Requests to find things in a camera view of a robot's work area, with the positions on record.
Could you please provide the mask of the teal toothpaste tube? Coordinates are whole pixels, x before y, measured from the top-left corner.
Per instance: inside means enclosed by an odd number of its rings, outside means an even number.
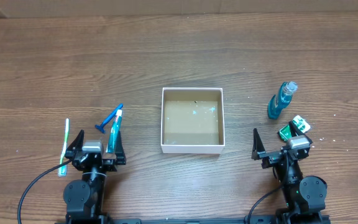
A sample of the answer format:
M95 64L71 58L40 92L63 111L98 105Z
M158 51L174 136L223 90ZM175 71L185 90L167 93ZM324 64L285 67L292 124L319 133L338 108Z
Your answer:
M117 139L119 130L121 127L121 121L122 121L122 110L117 110L115 117L113 118L113 123L111 127L111 132L109 136L109 142L106 149L106 153L113 154L115 151L115 147L117 145Z

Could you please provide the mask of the blue mouthwash bottle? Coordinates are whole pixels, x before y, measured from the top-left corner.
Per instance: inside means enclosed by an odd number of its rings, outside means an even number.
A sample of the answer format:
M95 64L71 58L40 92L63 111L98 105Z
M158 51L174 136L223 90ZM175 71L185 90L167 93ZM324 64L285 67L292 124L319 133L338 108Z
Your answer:
M282 83L278 93L273 95L268 103L267 114L270 119L278 119L282 110L290 104L297 89L298 85L295 82Z

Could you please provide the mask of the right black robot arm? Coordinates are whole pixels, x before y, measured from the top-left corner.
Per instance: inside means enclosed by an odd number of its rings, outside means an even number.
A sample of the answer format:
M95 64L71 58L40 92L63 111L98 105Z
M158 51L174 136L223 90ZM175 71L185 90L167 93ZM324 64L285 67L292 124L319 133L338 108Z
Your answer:
M325 198L328 185L322 178L303 176L299 161L309 156L313 141L302 133L293 121L288 123L291 138L278 151L267 152L258 130L253 130L252 159L261 160L264 169L272 168L280 185L262 196L250 209L245 223L330 223L321 211L326 208ZM253 215L256 206L265 198L278 191L283 192L286 207L276 210L273 215Z

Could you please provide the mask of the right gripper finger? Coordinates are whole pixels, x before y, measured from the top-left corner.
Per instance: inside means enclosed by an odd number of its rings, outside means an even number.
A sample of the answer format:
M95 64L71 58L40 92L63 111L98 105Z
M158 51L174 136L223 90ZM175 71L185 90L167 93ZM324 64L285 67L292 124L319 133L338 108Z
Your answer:
M290 134L291 134L290 138L304 135L304 133L298 128L298 126L293 121L290 121L288 125L290 127Z
M259 136L259 132L257 128L253 129L253 146L252 146L253 153L265 153L265 148L262 143L262 140Z

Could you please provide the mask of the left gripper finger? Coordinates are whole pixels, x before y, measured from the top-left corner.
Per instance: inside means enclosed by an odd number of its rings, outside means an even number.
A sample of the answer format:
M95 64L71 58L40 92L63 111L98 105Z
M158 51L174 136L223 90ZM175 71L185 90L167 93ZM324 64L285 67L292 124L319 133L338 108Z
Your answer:
M66 152L81 149L83 147L84 136L85 131L82 129L75 140L66 148Z
M114 147L114 153L116 157L125 157L124 148L122 146L122 138L121 138L121 132L118 131L117 138L116 138L116 144Z

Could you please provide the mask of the green soap packet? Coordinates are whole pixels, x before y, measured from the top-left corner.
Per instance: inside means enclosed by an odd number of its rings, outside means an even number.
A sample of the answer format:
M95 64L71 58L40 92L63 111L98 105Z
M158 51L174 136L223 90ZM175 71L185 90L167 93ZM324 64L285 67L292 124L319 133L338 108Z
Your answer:
M296 115L293 119L292 119L293 123L295 124L295 126L304 134L307 133L310 129L311 126L310 124L306 121L306 119L302 118L300 115ZM290 139L293 135L290 131L290 125L286 125L284 126L282 129L279 130L278 135L281 137L282 140L284 140L285 142Z

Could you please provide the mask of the blue disposable razor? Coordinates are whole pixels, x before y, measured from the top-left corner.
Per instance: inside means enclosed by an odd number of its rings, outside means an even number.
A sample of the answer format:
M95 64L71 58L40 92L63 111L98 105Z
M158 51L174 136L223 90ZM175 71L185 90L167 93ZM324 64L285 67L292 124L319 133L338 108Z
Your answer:
M104 127L105 127L105 125L107 125L109 122L110 122L110 120L112 120L113 119L113 117L116 115L116 113L117 113L117 111L118 110L121 110L122 108L123 108L123 104L122 103L120 103L105 119L104 119L104 121L101 123L101 124L96 124L94 127L98 130L98 131L100 131L101 133L105 133L105 130L104 130Z

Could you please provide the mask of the green white toothbrush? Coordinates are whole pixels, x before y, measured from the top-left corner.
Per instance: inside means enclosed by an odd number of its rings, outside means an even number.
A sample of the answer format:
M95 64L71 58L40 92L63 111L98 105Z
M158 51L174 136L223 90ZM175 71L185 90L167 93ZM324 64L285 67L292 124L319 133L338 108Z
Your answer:
M67 118L65 120L65 136L64 136L64 141L63 141L62 153L60 155L60 163L61 164L63 164L64 158L65 158L69 132L70 132L70 120ZM65 177L66 175L67 175L67 166L66 165L61 166L58 169L58 176L59 177Z

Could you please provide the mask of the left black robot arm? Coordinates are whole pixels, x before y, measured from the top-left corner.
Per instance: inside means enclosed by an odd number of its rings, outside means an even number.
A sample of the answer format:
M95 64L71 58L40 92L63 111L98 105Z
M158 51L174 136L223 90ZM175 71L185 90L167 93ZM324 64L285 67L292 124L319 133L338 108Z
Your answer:
M122 139L117 137L114 159L103 157L101 141L84 141L81 130L67 147L65 157L73 167L82 171L81 179L73 180L65 187L63 199L67 205L67 223L112 223L108 213L102 211L106 173L116 172L118 165L126 164Z

